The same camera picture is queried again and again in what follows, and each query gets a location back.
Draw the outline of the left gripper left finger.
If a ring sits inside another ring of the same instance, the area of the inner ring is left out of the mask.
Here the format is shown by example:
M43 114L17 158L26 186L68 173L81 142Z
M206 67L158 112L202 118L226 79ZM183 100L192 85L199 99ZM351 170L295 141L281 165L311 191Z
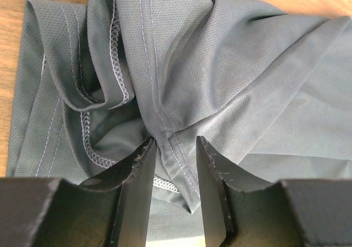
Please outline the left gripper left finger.
M1 246L145 246L155 163L148 138L79 185L2 178Z

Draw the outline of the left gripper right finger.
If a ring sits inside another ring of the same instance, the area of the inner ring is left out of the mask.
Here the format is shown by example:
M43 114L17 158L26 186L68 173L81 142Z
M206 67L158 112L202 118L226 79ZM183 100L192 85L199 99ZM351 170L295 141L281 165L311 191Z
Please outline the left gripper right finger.
M207 246L351 246L351 180L263 180L196 139Z

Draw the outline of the grey t shirt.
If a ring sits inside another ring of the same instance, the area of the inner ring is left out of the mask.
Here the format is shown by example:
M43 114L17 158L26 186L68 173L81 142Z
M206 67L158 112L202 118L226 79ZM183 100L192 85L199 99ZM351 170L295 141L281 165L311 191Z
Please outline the grey t shirt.
M258 0L26 0L6 175L98 174L155 138L148 240L196 237L196 138L267 181L351 177L351 17Z

